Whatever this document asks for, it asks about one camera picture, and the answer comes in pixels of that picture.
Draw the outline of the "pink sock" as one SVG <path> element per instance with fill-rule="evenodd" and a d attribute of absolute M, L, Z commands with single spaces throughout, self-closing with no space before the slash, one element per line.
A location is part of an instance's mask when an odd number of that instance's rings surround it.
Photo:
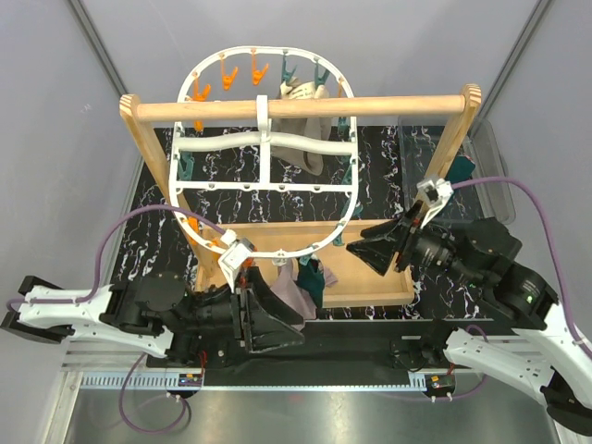
<path fill-rule="evenodd" d="M 330 268 L 322 263 L 321 265 L 326 280 L 325 289 L 333 287 L 339 280 Z M 309 294 L 296 285 L 297 275 L 298 270 L 294 271 L 293 262 L 288 262 L 278 269 L 277 278 L 270 288 L 281 301 L 300 314 L 304 321 L 316 319 L 316 312 L 321 308 L 317 308 Z"/>

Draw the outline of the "white round clip hanger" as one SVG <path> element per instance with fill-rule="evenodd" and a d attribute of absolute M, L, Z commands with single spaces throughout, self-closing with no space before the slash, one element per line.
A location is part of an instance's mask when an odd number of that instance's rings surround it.
<path fill-rule="evenodd" d="M 320 58 L 320 64 L 331 71 L 329 77 L 334 77 L 338 84 L 338 97 L 343 99 L 352 99 L 354 94 L 352 88 L 341 71 L 331 62 L 320 55 L 310 51 L 298 48 L 279 48 L 273 46 L 254 46 L 258 50 L 258 55 L 281 56 L 284 50 L 289 51 L 288 56 L 297 56 L 311 62 L 315 57 Z M 248 55 L 251 56 L 250 46 L 237 46 L 225 49 L 219 53 L 213 54 L 197 64 L 190 75 L 187 76 L 179 90 L 178 103 L 180 105 L 204 105 L 205 102 L 193 102 L 187 98 L 186 94 L 192 87 L 193 72 L 199 76 L 213 65 L 219 65 L 219 56 L 224 54 L 226 58 L 232 56 Z M 317 99 L 294 100 L 296 105 L 305 105 L 312 107 L 317 104 Z M 303 136 L 293 135 L 284 132 L 275 132 L 272 130 L 272 121 L 277 116 L 271 112 L 271 102 L 264 95 L 259 95 L 255 100 L 249 103 L 250 108 L 254 109 L 257 120 L 257 129 L 251 132 L 232 133 L 212 138 L 189 138 L 185 134 L 183 126 L 184 117 L 177 117 L 174 125 L 174 135 L 172 139 L 171 163 L 168 177 L 168 192 L 170 202 L 173 205 L 174 213 L 181 228 L 189 235 L 190 239 L 198 245 L 210 251 L 206 240 L 201 233 L 195 233 L 188 225 L 187 216 L 180 212 L 180 199 L 182 193 L 186 190 L 197 191 L 305 191 L 309 193 L 342 193 L 346 196 L 347 202 L 342 210 L 342 215 L 335 227 L 322 240 L 314 241 L 308 246 L 296 251 L 284 251 L 286 258 L 297 259 L 301 263 L 306 263 L 308 258 L 312 257 L 318 251 L 329 244 L 333 244 L 333 239 L 342 233 L 358 211 L 358 142 L 357 142 L 357 118 L 351 111 L 339 111 L 330 114 L 336 118 L 338 125 L 347 130 L 347 138 L 343 142 L 329 142 L 317 139 L 309 139 Z M 229 182 L 229 181 L 194 181 L 190 176 L 182 171 L 180 159 L 184 154 L 189 153 L 209 153 L 220 152 L 231 148 L 256 145 L 259 148 L 259 179 L 256 182 Z M 288 183 L 274 182 L 271 179 L 271 146 L 280 145 L 292 149 L 302 150 L 309 153 L 321 155 L 341 156 L 348 162 L 348 168 L 345 178 L 340 185 L 335 184 L 313 184 L 313 183 Z M 223 253 L 229 245 L 237 240 L 236 233 L 231 229 L 223 229 L 221 232 Z M 254 251 L 251 258 L 263 258 L 272 261 L 277 254 L 273 252 Z"/>

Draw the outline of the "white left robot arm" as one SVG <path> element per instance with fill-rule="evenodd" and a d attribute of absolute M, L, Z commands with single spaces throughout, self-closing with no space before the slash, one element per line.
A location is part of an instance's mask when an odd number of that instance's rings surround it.
<path fill-rule="evenodd" d="M 82 290 L 26 276 L 1 328 L 41 343 L 69 339 L 129 346 L 156 368 L 195 367 L 208 358 L 224 366 L 230 358 L 245 361 L 302 345 L 302 316 L 276 296 L 258 268 L 241 278 L 235 288 L 195 291 L 165 272 L 105 285 L 86 300 Z"/>

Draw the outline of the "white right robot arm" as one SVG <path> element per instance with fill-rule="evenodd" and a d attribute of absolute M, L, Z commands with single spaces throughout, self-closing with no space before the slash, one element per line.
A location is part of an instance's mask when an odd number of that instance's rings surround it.
<path fill-rule="evenodd" d="M 496 218 L 444 228 L 422 226 L 412 209 L 396 220 L 366 228 L 346 249 L 379 275 L 408 266 L 436 269 L 480 291 L 479 305 L 494 320 L 536 347 L 526 359 L 449 322 L 434 320 L 413 351 L 424 363 L 472 367 L 522 391 L 557 423 L 591 434 L 591 358 L 574 339 L 557 292 L 515 258 L 522 243 Z"/>

